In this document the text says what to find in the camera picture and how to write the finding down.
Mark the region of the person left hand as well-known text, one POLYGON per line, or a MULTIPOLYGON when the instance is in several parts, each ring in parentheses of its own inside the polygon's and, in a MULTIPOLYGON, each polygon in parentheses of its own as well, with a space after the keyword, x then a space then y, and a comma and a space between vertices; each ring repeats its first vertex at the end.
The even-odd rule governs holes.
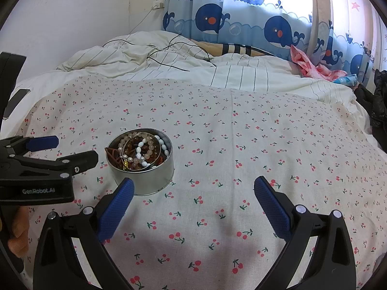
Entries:
POLYGON ((29 249, 29 228, 29 209, 26 206, 20 206, 13 219, 13 223, 11 226, 12 234, 7 242, 10 251, 19 259, 24 257, 29 249))

